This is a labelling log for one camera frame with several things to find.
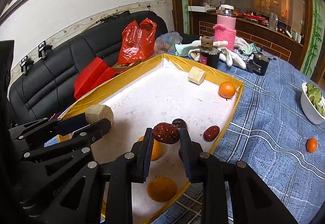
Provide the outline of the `orange tangerine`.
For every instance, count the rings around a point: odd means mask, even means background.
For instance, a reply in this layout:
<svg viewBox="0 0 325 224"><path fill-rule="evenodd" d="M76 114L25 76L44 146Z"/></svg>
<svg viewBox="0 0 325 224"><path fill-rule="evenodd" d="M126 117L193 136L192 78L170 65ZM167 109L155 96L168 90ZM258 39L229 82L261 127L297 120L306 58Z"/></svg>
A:
<svg viewBox="0 0 325 224"><path fill-rule="evenodd" d="M154 139L151 161L157 161L158 159L162 158L164 153L165 147L163 144Z"/></svg>
<svg viewBox="0 0 325 224"><path fill-rule="evenodd" d="M314 153L317 150L318 142L316 138L309 138L306 142L306 150L308 153Z"/></svg>

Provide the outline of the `large orange in tray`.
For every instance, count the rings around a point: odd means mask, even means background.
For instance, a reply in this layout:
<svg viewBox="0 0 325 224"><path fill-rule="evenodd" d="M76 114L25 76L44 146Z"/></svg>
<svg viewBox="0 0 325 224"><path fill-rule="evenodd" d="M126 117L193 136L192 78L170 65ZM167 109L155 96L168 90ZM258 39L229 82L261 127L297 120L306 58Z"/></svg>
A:
<svg viewBox="0 0 325 224"><path fill-rule="evenodd" d="M167 177L159 177L147 185L147 195L155 202L168 202L177 193L177 184Z"/></svg>

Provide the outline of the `wrinkled red jujube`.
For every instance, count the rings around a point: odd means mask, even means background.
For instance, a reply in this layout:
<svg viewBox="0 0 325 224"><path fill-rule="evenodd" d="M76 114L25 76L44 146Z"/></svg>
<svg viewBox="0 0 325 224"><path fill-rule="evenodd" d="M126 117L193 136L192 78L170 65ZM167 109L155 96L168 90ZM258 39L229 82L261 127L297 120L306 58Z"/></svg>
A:
<svg viewBox="0 0 325 224"><path fill-rule="evenodd" d="M175 144L180 139L180 133L175 125L162 122L153 128L153 137L157 142Z"/></svg>

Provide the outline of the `white cotton gloves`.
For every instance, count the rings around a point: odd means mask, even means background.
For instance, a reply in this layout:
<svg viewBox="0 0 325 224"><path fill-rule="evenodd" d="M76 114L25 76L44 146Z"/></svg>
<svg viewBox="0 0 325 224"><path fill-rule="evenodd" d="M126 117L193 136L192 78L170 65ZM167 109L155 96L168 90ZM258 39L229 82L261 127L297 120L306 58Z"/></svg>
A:
<svg viewBox="0 0 325 224"><path fill-rule="evenodd" d="M202 40L210 39L210 37L200 37L198 40L194 40L190 44L175 44L175 53L180 57L191 57L195 61L203 58L203 53L200 52L199 46ZM253 54L259 52L256 44L248 44L243 38L235 37L234 50L231 51L226 48L228 41L214 41L213 46L220 52L219 59L225 62L228 67L237 66L240 69L247 69L247 64L252 59Z"/></svg>

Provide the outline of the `black leather sofa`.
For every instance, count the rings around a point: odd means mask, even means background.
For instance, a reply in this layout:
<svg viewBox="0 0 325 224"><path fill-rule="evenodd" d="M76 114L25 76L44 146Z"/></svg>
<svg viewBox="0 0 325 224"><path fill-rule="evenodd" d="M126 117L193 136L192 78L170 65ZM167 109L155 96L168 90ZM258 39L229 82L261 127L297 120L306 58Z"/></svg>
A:
<svg viewBox="0 0 325 224"><path fill-rule="evenodd" d="M122 32L132 21L146 18L156 23L156 37L167 33L162 17L152 11L124 12L67 40L34 63L9 89L9 102L14 113L12 123L22 125L49 118L74 103L74 82L95 59L108 66L118 61Z"/></svg>

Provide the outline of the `red plastic bag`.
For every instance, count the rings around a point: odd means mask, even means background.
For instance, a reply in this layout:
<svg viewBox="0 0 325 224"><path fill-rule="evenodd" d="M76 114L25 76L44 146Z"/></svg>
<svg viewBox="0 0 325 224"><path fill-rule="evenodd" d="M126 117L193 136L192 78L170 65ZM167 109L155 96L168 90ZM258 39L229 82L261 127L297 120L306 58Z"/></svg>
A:
<svg viewBox="0 0 325 224"><path fill-rule="evenodd" d="M131 64L149 59L154 52L157 24L149 18L140 24L133 20L122 32L118 63Z"/></svg>

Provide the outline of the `black round jar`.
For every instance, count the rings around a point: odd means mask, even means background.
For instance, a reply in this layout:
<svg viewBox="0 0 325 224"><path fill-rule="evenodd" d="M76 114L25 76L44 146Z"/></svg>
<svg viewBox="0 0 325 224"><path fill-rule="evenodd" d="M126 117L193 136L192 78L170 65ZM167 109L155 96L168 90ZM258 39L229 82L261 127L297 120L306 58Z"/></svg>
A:
<svg viewBox="0 0 325 224"><path fill-rule="evenodd" d="M259 76L264 76L269 62L269 57L265 56L262 52L255 52L252 59L253 72Z"/></svg>

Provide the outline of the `dark plum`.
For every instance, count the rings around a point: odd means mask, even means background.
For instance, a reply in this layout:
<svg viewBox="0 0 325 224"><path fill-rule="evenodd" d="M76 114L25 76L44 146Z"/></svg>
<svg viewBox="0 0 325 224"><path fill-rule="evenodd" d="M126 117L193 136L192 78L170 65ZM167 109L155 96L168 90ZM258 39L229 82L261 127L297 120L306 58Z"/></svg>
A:
<svg viewBox="0 0 325 224"><path fill-rule="evenodd" d="M172 125L177 127L177 129L187 129L187 123L181 118L173 120Z"/></svg>

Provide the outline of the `white bowl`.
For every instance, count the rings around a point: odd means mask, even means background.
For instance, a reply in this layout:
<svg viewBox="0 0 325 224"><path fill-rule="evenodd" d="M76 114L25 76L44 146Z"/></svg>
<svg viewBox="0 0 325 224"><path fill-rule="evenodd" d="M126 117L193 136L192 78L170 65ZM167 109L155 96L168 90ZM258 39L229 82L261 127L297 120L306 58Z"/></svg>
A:
<svg viewBox="0 0 325 224"><path fill-rule="evenodd" d="M301 84L301 87L302 87L302 94L301 94L300 102L304 114L309 119L309 121L312 122L313 124L315 125L321 124L322 122L324 122L324 116L317 111L313 103L309 100L307 96L307 83L304 82L303 84Z"/></svg>

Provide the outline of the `red box on sofa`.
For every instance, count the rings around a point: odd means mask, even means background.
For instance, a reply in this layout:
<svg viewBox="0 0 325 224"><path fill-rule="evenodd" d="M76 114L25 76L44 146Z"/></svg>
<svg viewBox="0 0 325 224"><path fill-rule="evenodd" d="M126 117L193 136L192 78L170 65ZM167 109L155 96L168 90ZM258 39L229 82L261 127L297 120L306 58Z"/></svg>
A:
<svg viewBox="0 0 325 224"><path fill-rule="evenodd" d="M74 98L80 99L102 83L110 80L116 72L105 61L96 57L85 69L80 72L74 82Z"/></svg>

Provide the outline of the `wooden sideboard cabinet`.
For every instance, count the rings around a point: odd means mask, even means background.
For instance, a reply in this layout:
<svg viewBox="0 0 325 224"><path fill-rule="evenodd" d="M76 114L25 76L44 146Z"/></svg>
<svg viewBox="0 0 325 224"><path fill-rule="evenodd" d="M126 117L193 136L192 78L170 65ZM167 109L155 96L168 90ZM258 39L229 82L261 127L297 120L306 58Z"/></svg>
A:
<svg viewBox="0 0 325 224"><path fill-rule="evenodd" d="M197 36L213 36L216 14L190 12L190 33ZM236 35L248 43L255 43L265 52L275 55L300 70L306 50L288 36L248 20L236 20Z"/></svg>

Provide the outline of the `beige food chunk in tray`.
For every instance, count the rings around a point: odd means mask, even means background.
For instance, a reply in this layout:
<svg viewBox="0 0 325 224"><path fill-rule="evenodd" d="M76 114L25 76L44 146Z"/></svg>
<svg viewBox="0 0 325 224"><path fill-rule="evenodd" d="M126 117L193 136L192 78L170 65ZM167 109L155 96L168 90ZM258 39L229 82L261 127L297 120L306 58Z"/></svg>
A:
<svg viewBox="0 0 325 224"><path fill-rule="evenodd" d="M194 84L200 85L206 76L206 72L198 67L192 67L188 72L188 80Z"/></svg>

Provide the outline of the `yellow cardboard tray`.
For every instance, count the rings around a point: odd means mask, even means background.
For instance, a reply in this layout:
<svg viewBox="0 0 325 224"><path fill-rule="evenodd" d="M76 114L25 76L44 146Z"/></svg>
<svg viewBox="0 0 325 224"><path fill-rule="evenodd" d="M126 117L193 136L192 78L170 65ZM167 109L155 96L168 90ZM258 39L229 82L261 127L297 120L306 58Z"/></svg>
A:
<svg viewBox="0 0 325 224"><path fill-rule="evenodd" d="M188 80L192 67L206 72L200 85ZM218 93L223 82L231 82L236 88L231 99L222 98ZM203 133L213 125L219 126L221 135L225 133L243 89L242 81L221 70L162 54L93 89L71 105L62 118L81 114L95 104L112 109L114 120L109 133L91 146L95 160L101 164L129 152L147 128L177 118L187 123L190 138L205 152L212 153L219 139L206 142Z"/></svg>

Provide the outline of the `orange tangerine tray corner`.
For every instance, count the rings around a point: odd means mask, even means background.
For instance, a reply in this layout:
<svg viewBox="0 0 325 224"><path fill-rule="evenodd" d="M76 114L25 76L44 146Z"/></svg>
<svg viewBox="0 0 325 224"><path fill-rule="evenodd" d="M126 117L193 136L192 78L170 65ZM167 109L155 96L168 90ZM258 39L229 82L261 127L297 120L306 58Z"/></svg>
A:
<svg viewBox="0 0 325 224"><path fill-rule="evenodd" d="M236 88L231 82L223 82L219 85L218 93L222 98L231 99L236 93Z"/></svg>

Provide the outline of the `green lettuce leaves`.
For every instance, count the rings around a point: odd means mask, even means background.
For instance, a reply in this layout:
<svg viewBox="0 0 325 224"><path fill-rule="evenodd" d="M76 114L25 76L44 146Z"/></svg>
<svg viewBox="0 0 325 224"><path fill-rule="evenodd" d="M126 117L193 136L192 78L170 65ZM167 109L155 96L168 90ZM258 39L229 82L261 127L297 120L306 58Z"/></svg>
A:
<svg viewBox="0 0 325 224"><path fill-rule="evenodd" d="M322 100L322 93L320 89L315 87L312 82L308 82L306 84L307 86L307 97L315 107L315 109L322 115L324 116L324 107L321 104Z"/></svg>

